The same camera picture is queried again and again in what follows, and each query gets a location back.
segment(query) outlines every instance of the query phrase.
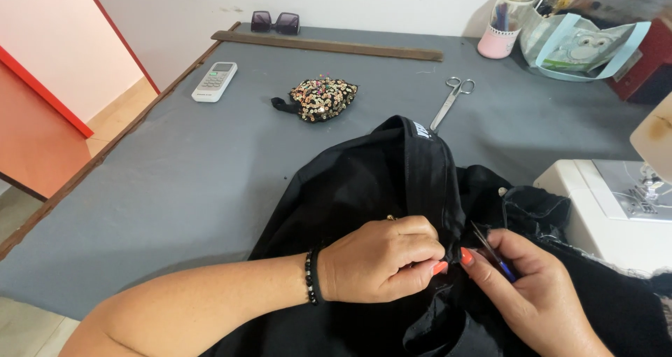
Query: tile floor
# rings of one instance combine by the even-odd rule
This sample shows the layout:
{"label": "tile floor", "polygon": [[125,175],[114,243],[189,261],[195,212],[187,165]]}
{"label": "tile floor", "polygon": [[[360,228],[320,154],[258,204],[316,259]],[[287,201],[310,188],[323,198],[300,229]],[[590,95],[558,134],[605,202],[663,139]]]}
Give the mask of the tile floor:
{"label": "tile floor", "polygon": [[[87,140],[91,157],[114,139],[149,105],[156,92],[143,79],[140,89],[105,121],[92,127]],[[0,241],[20,227],[42,203],[19,189],[0,196]],[[29,304],[0,297],[0,357],[57,357],[79,321]]]}

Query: red door frame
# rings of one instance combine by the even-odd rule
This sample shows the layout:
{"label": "red door frame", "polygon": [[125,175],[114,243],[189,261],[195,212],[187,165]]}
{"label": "red door frame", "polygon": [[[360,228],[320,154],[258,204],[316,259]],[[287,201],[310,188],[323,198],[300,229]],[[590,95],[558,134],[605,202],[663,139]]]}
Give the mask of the red door frame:
{"label": "red door frame", "polygon": [[96,3],[96,5],[98,6],[98,9],[100,9],[101,13],[103,13],[103,16],[105,16],[105,19],[107,20],[107,22],[110,23],[110,26],[112,26],[112,30],[114,30],[114,32],[117,34],[117,36],[119,37],[121,42],[124,44],[124,47],[130,53],[130,56],[133,58],[133,60],[136,62],[136,64],[138,64],[138,67],[140,67],[140,70],[145,75],[145,77],[147,78],[147,81],[149,81],[149,84],[152,86],[152,88],[154,88],[154,90],[156,91],[156,94],[157,95],[161,94],[161,91],[159,90],[159,88],[156,86],[156,84],[154,84],[154,80],[152,80],[152,78],[147,73],[147,70],[145,70],[145,66],[142,65],[142,63],[140,62],[140,59],[138,59],[138,56],[133,52],[133,49],[130,48],[130,45],[128,44],[128,42],[126,41],[124,36],[122,35],[121,31],[119,31],[119,28],[117,28],[117,25],[114,24],[114,21],[112,20],[112,18],[110,18],[110,15],[108,15],[105,8],[103,8],[103,4],[100,3],[100,0],[93,0],[93,2]]}
{"label": "red door frame", "polygon": [[5,49],[0,46],[0,61],[2,61],[10,70],[12,70],[21,80],[25,81],[28,86],[33,88],[38,95],[40,95],[49,105],[52,105],[57,112],[65,117],[84,137],[89,138],[93,135],[91,130],[82,120],[80,120],[73,112],[70,111],[56,96],[51,93],[45,86],[43,86],[35,76],[31,75],[21,63],[16,61],[9,55]]}

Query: white sewing machine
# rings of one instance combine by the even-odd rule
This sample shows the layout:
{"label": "white sewing machine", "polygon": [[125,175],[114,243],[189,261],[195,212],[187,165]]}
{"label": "white sewing machine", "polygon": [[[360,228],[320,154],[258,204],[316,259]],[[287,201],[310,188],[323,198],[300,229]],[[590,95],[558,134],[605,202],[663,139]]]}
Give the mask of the white sewing machine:
{"label": "white sewing machine", "polygon": [[534,186],[572,199],[571,245],[650,276],[672,270],[672,93],[630,141],[646,163],[561,160]]}

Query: light blue bag handle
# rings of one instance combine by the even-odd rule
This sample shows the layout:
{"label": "light blue bag handle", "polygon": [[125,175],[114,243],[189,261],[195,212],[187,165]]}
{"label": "light blue bag handle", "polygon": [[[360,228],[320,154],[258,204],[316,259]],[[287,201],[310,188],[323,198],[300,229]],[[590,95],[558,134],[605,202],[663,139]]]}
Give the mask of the light blue bag handle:
{"label": "light blue bag handle", "polygon": [[575,15],[573,13],[567,13],[565,18],[560,22],[560,25],[553,31],[553,34],[550,35],[542,50],[537,56],[536,65],[537,68],[542,72],[542,74],[557,78],[559,80],[565,81],[593,81],[600,80],[602,78],[608,78],[614,76],[617,71],[623,67],[623,64],[626,63],[628,59],[632,56],[632,53],[637,50],[639,44],[642,43],[642,40],[646,36],[646,33],[649,32],[649,27],[651,26],[650,21],[638,22],[635,24],[632,34],[621,47],[619,47],[618,52],[614,57],[609,61],[607,67],[602,70],[602,72],[597,77],[584,77],[581,75],[574,75],[566,72],[558,72],[542,67],[546,57],[555,50],[556,47],[560,44],[561,39],[567,34],[571,33],[572,28],[576,25],[577,22],[581,19],[581,16]]}

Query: orange nail polish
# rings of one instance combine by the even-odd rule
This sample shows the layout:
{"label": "orange nail polish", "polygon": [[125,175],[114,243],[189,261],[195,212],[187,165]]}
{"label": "orange nail polish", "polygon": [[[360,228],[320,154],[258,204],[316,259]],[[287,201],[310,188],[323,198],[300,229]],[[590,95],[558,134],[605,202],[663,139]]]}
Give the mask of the orange nail polish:
{"label": "orange nail polish", "polygon": [[462,258],[460,259],[460,262],[466,266],[469,266],[469,264],[471,264],[471,262],[474,260],[474,256],[464,247],[460,248],[460,252],[462,252]]}
{"label": "orange nail polish", "polygon": [[440,263],[438,263],[434,266],[434,270],[432,271],[432,274],[437,275],[437,274],[441,273],[441,270],[445,269],[446,266],[448,266],[448,263],[445,262],[445,261],[441,261]]}

